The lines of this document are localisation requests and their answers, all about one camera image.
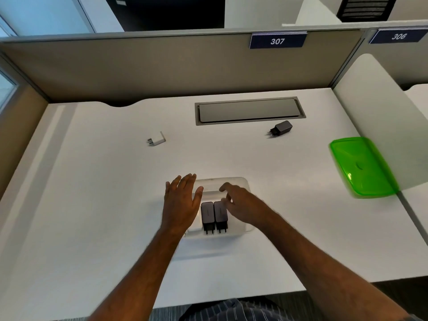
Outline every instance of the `desk number sign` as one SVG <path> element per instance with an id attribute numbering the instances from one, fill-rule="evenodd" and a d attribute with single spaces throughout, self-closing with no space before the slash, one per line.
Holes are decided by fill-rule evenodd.
<path id="1" fill-rule="evenodd" d="M 302 47 L 307 32 L 266 32 L 251 35 L 250 49 Z"/>
<path id="2" fill-rule="evenodd" d="M 370 44 L 417 43 L 428 32 L 428 28 L 385 28 L 378 29 Z"/>

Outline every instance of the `gray carpet floor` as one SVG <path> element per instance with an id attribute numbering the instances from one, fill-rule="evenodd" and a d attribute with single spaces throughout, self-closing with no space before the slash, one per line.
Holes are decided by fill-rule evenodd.
<path id="1" fill-rule="evenodd" d="M 428 276 L 374 284 L 406 311 L 428 321 Z M 306 291 L 268 295 L 267 298 L 288 310 L 295 320 L 328 321 Z M 190 305 L 154 309 L 149 321 L 178 321 Z M 86 318 L 67 321 L 84 321 Z"/>

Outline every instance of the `hand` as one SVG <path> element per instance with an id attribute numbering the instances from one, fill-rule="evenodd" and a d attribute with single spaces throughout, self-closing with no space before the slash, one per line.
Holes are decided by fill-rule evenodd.
<path id="1" fill-rule="evenodd" d="M 261 224 L 268 217 L 276 214 L 264 201 L 251 194 L 245 188 L 227 182 L 219 189 L 219 191 L 225 190 L 227 191 L 227 195 L 226 198 L 221 199 L 221 202 L 230 214 L 238 220 L 260 228 Z"/>
<path id="2" fill-rule="evenodd" d="M 192 190 L 196 175 L 188 174 L 183 179 L 175 178 L 167 182 L 163 202 L 161 229 L 182 236 L 192 225 L 201 205 L 204 187 L 198 187 L 192 200 Z"/>

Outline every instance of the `air vent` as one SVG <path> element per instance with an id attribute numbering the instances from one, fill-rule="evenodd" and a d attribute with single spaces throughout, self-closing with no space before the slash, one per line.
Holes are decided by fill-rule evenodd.
<path id="1" fill-rule="evenodd" d="M 337 17 L 342 22 L 387 21 L 396 0 L 343 0 Z"/>
<path id="2" fill-rule="evenodd" d="M 306 117 L 297 97 L 196 103 L 195 116 L 196 125 Z"/>

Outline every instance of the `forearm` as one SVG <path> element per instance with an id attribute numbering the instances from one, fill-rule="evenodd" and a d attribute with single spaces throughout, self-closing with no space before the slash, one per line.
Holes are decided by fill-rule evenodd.
<path id="1" fill-rule="evenodd" d="M 148 320 L 181 237 L 159 230 L 128 274 L 88 321 Z"/>
<path id="2" fill-rule="evenodd" d="M 385 294 L 320 250 L 275 212 L 258 228 L 332 321 L 399 321 L 408 316 Z"/>

